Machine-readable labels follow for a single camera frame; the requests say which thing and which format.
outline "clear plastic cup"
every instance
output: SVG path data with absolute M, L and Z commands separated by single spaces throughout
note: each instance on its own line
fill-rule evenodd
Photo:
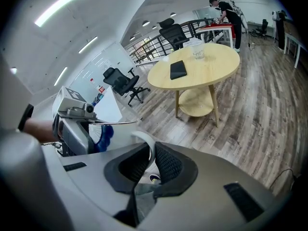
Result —
M 191 49 L 195 59 L 200 60 L 204 58 L 204 43 L 202 41 L 192 42 Z

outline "black office chair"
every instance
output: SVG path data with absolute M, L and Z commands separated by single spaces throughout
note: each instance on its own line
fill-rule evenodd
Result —
M 108 85 L 111 85 L 114 92 L 120 94 L 121 96 L 123 96 L 125 93 L 129 93 L 130 91 L 133 92 L 132 94 L 130 94 L 130 100 L 128 102 L 128 105 L 130 107 L 130 102 L 133 100 L 134 97 L 137 97 L 139 102 L 143 103 L 143 101 L 141 101 L 141 99 L 139 98 L 138 93 L 145 90 L 150 91 L 149 88 L 135 87 L 139 76 L 135 76 L 132 70 L 132 68 L 129 70 L 129 73 L 133 75 L 132 79 L 122 74 L 118 68 L 110 67 L 103 73 L 105 77 L 103 81 Z
M 183 48 L 183 43 L 188 42 L 189 38 L 186 38 L 183 29 L 179 24 L 173 23 L 174 20 L 171 18 L 159 22 L 159 25 L 162 28 L 159 30 L 159 33 L 171 44 L 173 49 L 176 51 L 180 48 Z
M 267 20 L 266 19 L 263 19 L 263 21 L 262 21 L 262 28 L 260 29 L 260 28 L 256 28 L 256 30 L 259 32 L 259 33 L 257 33 L 257 35 L 259 35 L 259 36 L 262 36 L 263 38 L 265 38 L 266 37 L 266 29 L 267 29 L 267 27 L 268 27 L 268 22 L 267 22 Z

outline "black cap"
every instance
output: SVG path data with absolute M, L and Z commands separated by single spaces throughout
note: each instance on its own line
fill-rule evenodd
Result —
M 214 1 L 217 1 L 217 0 L 210 0 L 209 2 L 212 3 L 212 2 L 214 2 Z

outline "black notebook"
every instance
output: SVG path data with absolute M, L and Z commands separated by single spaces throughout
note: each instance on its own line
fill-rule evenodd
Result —
M 170 79 L 177 79 L 186 75 L 187 72 L 183 61 L 170 65 Z

